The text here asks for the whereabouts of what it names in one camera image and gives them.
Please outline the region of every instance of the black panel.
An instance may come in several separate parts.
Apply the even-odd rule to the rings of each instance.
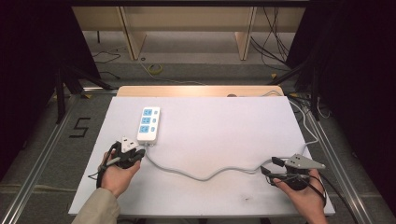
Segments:
[[[99,73],[70,7],[7,1],[0,6],[0,30],[1,179],[53,94],[61,64]]]
[[[355,4],[320,79],[320,92],[396,215],[396,29],[390,4]]]

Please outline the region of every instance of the cable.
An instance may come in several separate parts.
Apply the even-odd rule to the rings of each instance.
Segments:
[[[268,95],[268,94],[270,94],[270,93],[272,93],[272,92],[276,92],[278,95],[281,95],[281,94],[280,94],[279,92],[277,92],[277,91],[268,91],[268,92],[265,93],[263,96]],[[306,129],[308,130],[308,132],[311,133],[312,136],[316,139],[315,141],[308,142],[308,143],[305,143],[305,144],[304,144],[304,147],[303,147],[303,149],[302,149],[302,152],[300,153],[301,155],[303,155],[303,153],[304,153],[306,147],[307,147],[308,145],[310,145],[310,144],[316,143],[316,142],[318,141],[318,138],[317,138],[317,137],[308,129],[308,127],[306,126],[306,124],[305,124],[306,119],[305,119],[305,114],[304,114],[303,110],[300,109],[300,107],[297,106],[295,103],[293,103],[293,102],[291,102],[291,101],[290,101],[290,103],[293,104],[294,106],[296,106],[296,107],[301,111],[301,113],[302,113],[303,116],[304,116],[304,126],[305,126],[305,128],[306,128]],[[194,179],[194,180],[197,180],[197,181],[202,181],[202,182],[208,181],[208,180],[210,180],[211,178],[213,178],[214,176],[216,176],[216,175],[218,175],[218,174],[220,174],[220,173],[222,173],[222,172],[229,171],[229,170],[234,170],[234,171],[238,171],[238,172],[247,173],[247,174],[252,175],[252,174],[256,173],[256,172],[260,169],[260,167],[261,167],[262,165],[266,165],[266,164],[272,162],[272,160],[266,160],[266,161],[261,162],[259,165],[255,166],[255,167],[253,167],[253,168],[251,168],[251,169],[240,168],[240,167],[236,167],[236,166],[226,166],[226,167],[223,167],[223,168],[218,169],[217,171],[213,172],[211,175],[208,175],[208,176],[205,176],[205,177],[199,177],[199,176],[195,176],[195,175],[188,174],[187,172],[184,172],[184,171],[182,171],[182,170],[178,170],[178,169],[174,169],[174,168],[169,168],[169,167],[164,167],[164,166],[160,165],[158,162],[154,161],[154,160],[150,157],[150,155],[149,155],[150,150],[148,149],[147,146],[145,146],[145,150],[146,150],[146,157],[148,158],[148,160],[149,160],[153,165],[155,165],[156,167],[158,167],[160,170],[163,170],[163,171],[168,172],[168,173],[174,173],[174,174],[178,174],[178,175],[184,175],[184,176],[186,176],[186,177],[188,177],[188,178],[191,178],[191,179]]]
[[[318,103],[317,103],[317,107],[318,107],[318,112],[319,112],[319,114],[320,114],[324,119],[328,119],[328,118],[330,117],[331,111],[329,110],[329,114],[328,114],[327,116],[324,116],[324,115],[321,113],[321,111],[320,111],[319,102],[320,102],[320,97],[318,97]]]
[[[257,43],[257,41],[253,38],[253,36],[251,36],[250,38],[251,38],[251,40],[253,40],[253,42],[250,42],[251,46],[252,46],[255,50],[257,50],[257,51],[262,55],[262,63],[264,63],[265,66],[270,67],[270,68],[273,68],[273,69],[276,69],[276,70],[289,72],[288,69],[276,68],[276,67],[273,67],[273,66],[267,64],[267,63],[265,62],[263,56],[265,56],[265,57],[267,57],[267,58],[270,58],[270,59],[275,59],[275,60],[277,60],[277,61],[279,61],[279,62],[281,62],[281,63],[283,63],[283,64],[285,64],[285,62],[283,62],[283,61],[281,61],[280,59],[278,59],[274,54],[272,54],[271,52],[269,52],[267,49],[264,49],[263,47],[261,47],[261,46],[259,45],[259,43]]]
[[[107,52],[107,51],[100,51],[99,53],[92,55],[92,57],[94,58],[94,57],[98,56],[98,55],[101,54],[101,53],[106,53],[106,54],[110,54],[110,55],[115,55],[116,57],[113,58],[113,59],[110,59],[110,60],[108,60],[108,61],[105,61],[105,62],[95,62],[95,63],[109,63],[109,62],[114,61],[114,60],[118,59],[119,57],[121,57],[120,54],[110,53],[110,52]]]
[[[116,79],[120,79],[120,77],[112,74],[111,72],[99,72],[99,73],[107,73],[107,74],[110,74],[111,76],[115,77]]]
[[[211,175],[208,175],[206,177],[198,177],[198,176],[195,176],[195,175],[188,174],[187,172],[184,172],[182,170],[161,166],[160,164],[158,164],[156,161],[154,161],[150,157],[149,150],[147,148],[145,148],[145,150],[146,150],[146,157],[148,158],[148,160],[151,161],[151,163],[154,164],[155,166],[157,166],[160,170],[168,172],[168,173],[184,175],[184,176],[186,176],[188,178],[191,178],[191,179],[194,179],[194,180],[197,180],[197,181],[202,181],[202,182],[206,182],[206,181],[210,180],[211,178],[213,178],[214,176],[216,176],[216,175],[218,175],[218,174],[220,174],[222,172],[229,171],[229,170],[239,171],[239,172],[242,172],[242,173],[253,175],[254,173],[257,172],[257,170],[260,169],[260,166],[268,164],[268,163],[271,162],[270,160],[264,161],[259,166],[251,168],[251,169],[244,169],[244,168],[240,168],[240,167],[236,167],[236,166],[226,166],[226,167],[218,169],[217,171],[213,172]]]
[[[140,65],[142,65],[142,67],[145,69],[145,71],[148,73],[149,76],[151,76],[151,78],[156,79],[156,80],[162,80],[162,81],[170,81],[170,82],[176,82],[176,83],[195,83],[195,84],[199,84],[199,85],[203,85],[206,86],[205,83],[202,82],[197,82],[197,81],[176,81],[176,80],[172,80],[172,79],[167,79],[167,78],[160,78],[160,77],[154,77],[149,70],[145,67],[145,65],[143,65],[142,63],[140,63]]]
[[[305,123],[306,122],[306,117],[305,117],[305,113],[303,112],[303,110],[299,106],[297,106],[297,104],[295,104],[294,102],[292,102],[292,101],[289,101],[289,102],[300,110],[301,114],[303,115],[303,125],[304,125],[304,127],[315,138],[315,141],[305,143],[304,148],[303,148],[302,152],[300,153],[301,155],[304,155],[304,152],[305,152],[305,149],[307,148],[307,146],[311,145],[311,144],[314,144],[314,143],[318,142],[319,140],[318,140],[317,136],[314,135],[311,132],[311,130],[309,130],[308,127],[306,126],[306,123]]]
[[[262,10],[264,11],[265,18],[267,19],[268,24],[269,24],[269,26],[270,26],[270,28],[271,28],[270,34],[273,33],[273,34],[274,34],[274,37],[276,38],[276,44],[277,44],[277,49],[279,50],[279,54],[281,55],[282,59],[285,61],[285,57],[284,57],[283,55],[285,55],[286,58],[287,58],[287,57],[288,57],[289,50],[288,50],[288,49],[286,48],[286,46],[283,44],[282,40],[280,39],[280,36],[278,36],[278,32],[277,32],[277,14],[278,14],[278,7],[274,7],[274,21],[273,21],[273,24],[272,24],[272,25],[271,25],[271,22],[270,22],[270,20],[269,20],[269,18],[268,18],[267,12],[265,11],[265,7],[263,7]]]
[[[332,187],[332,189],[334,189],[335,193],[338,195],[338,197],[341,199],[341,201],[343,202],[343,204],[346,206],[346,209],[348,210],[349,214],[352,216],[353,221],[358,224],[358,220],[356,219],[355,214],[352,211],[352,208],[349,206],[349,204],[347,203],[347,201],[344,199],[344,197],[341,196],[341,193],[335,188],[335,186],[329,181],[329,179],[322,174],[321,172],[319,172],[320,177],[322,177],[324,180],[326,180],[326,182],[330,185],[330,187]]]

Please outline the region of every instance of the gray cable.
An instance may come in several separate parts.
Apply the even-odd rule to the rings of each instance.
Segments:
[[[281,95],[277,91],[269,91],[269,92],[265,93],[263,96],[268,95],[271,92],[276,92],[278,95]],[[305,113],[303,112],[303,110],[299,106],[297,106],[294,102],[290,101],[290,103],[292,105],[294,105],[295,107],[297,107],[300,110],[300,112],[303,114],[304,126],[308,130],[308,132],[315,138],[315,141],[308,142],[308,143],[304,144],[304,147],[303,147],[302,152],[301,152],[301,155],[303,155],[303,153],[304,153],[305,149],[307,148],[307,146],[310,145],[310,144],[314,144],[314,143],[318,142],[318,138],[306,126],[306,124],[305,124]],[[184,176],[186,176],[188,178],[191,178],[191,179],[194,179],[194,180],[197,180],[197,181],[202,181],[202,182],[208,181],[211,178],[213,178],[214,176],[216,176],[216,175],[218,175],[218,174],[220,174],[222,172],[230,171],[230,170],[234,170],[234,171],[246,173],[246,174],[249,174],[249,175],[253,175],[260,169],[261,166],[264,166],[264,165],[272,162],[271,160],[263,161],[262,163],[260,163],[260,165],[258,165],[256,167],[253,167],[252,169],[246,169],[246,168],[241,168],[241,167],[236,167],[236,166],[226,166],[226,167],[218,169],[217,171],[213,172],[211,175],[208,175],[206,177],[198,177],[198,176],[195,176],[195,175],[188,174],[188,173],[186,173],[186,172],[184,172],[182,170],[161,166],[160,164],[158,164],[156,161],[154,161],[150,157],[150,155],[149,155],[150,150],[148,149],[148,146],[144,146],[144,147],[145,147],[145,150],[146,150],[146,158],[148,158],[148,160],[153,165],[155,165],[157,168],[159,168],[160,170],[168,172],[168,173],[174,173],[174,174],[177,174],[177,175],[184,175]]]

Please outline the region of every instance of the floor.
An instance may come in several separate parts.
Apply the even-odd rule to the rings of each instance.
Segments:
[[[148,33],[138,61],[130,60],[122,33],[101,32],[100,43],[96,32],[85,32],[84,35],[92,55],[97,54],[93,58],[98,62],[97,67],[102,72],[102,80],[112,86],[265,85],[272,80],[272,76],[281,76],[285,73],[275,68],[287,69],[278,61],[270,59],[265,59],[265,63],[275,68],[265,66],[260,53],[251,46],[247,60],[240,61],[232,33]],[[267,34],[253,36],[258,42],[263,43]],[[281,34],[281,37],[286,48],[289,48],[293,34]],[[269,39],[266,47],[276,56],[281,57],[274,38]],[[142,66],[148,67],[151,64],[161,64],[163,71],[158,76],[150,76]],[[282,83],[283,91],[294,91],[294,81],[295,78],[292,78]],[[56,99],[49,100],[35,131],[26,142],[25,150],[21,151],[0,183],[0,214],[7,212],[21,187],[26,184],[30,172],[43,162],[38,159],[46,158],[45,166],[38,174],[32,194],[21,205],[18,223],[71,223],[73,220],[73,217],[67,214],[68,207],[73,201],[79,180],[91,155],[95,139],[106,116],[106,109],[115,95],[114,91],[99,91],[88,81],[81,80],[81,83],[89,91],[84,97],[66,94],[69,113],[63,126],[55,125]],[[363,210],[367,212],[370,222],[396,223],[395,216],[389,211],[375,185],[364,172],[359,159],[354,157],[336,118],[332,116],[324,118],[329,113],[327,108],[323,108],[322,113],[320,123],[307,122],[308,127],[311,129],[318,125],[323,127],[330,148],[336,154],[348,182],[363,203]],[[83,119],[79,124],[89,127],[89,130],[83,138],[71,138],[70,135],[81,134],[80,130],[74,129],[80,118],[90,118]],[[301,114],[297,113],[296,118],[300,120]],[[301,121],[299,123],[306,141],[309,141],[309,133],[305,130],[304,124]],[[55,140],[54,145],[49,145],[50,139]],[[310,152],[316,161],[329,167],[323,173],[338,190],[341,190],[343,183],[335,174],[336,171],[328,160],[325,147],[315,144],[310,147]],[[45,151],[49,151],[49,154],[43,157],[42,153]],[[336,209],[336,214],[328,217],[329,222],[353,223],[351,215],[338,195],[327,183],[324,184]],[[305,223],[300,217],[270,217],[270,220],[271,223]]]

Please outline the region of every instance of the gray carpet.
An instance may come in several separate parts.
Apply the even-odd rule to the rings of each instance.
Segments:
[[[123,85],[189,85],[191,83],[175,83],[153,79],[138,63],[113,63],[98,64],[100,71],[107,71],[119,76],[115,79],[109,74],[102,74],[103,81],[113,86]],[[232,65],[232,64],[164,64],[163,72],[157,78],[166,78],[177,81],[197,81],[206,85],[265,85],[271,80],[271,74],[282,72],[265,67],[265,65]],[[81,80],[84,86],[93,86],[86,80]],[[284,92],[293,91],[294,80],[288,80],[282,84]],[[81,176],[85,170],[88,159],[91,156],[97,135],[99,134],[106,115],[112,94],[93,94],[91,98],[81,98],[75,107],[63,135],[58,142],[48,164],[41,175],[38,185],[51,186],[55,191],[42,191],[36,189],[26,204],[18,223],[70,223],[73,218],[67,215],[68,207],[73,201],[74,190],[77,189]],[[42,148],[46,144],[56,121],[56,102],[49,101],[48,107],[43,111],[40,121],[37,123],[35,132],[32,133],[26,149],[23,150],[9,172],[1,182],[0,188],[0,214],[4,214],[8,205],[12,202],[18,187],[23,183],[30,169],[34,166]],[[88,127],[83,138],[70,138],[70,135],[81,134],[82,130],[74,130],[78,118],[90,118],[83,120],[80,126]],[[334,150],[345,166],[346,172],[354,187],[367,205],[369,213],[375,223],[396,223],[395,217],[378,194],[359,159],[353,157],[352,151],[345,139],[342,130],[337,125],[335,118],[322,119],[321,124],[331,140]],[[304,129],[302,132],[306,141],[311,141],[312,136]],[[323,171],[339,189],[332,169],[327,162],[319,144],[309,147],[316,161],[327,165]],[[353,223],[346,207],[334,193],[334,190],[325,183],[330,194],[332,203],[336,208],[336,214],[329,217],[330,223]],[[274,217],[272,223],[305,223],[300,217]]]

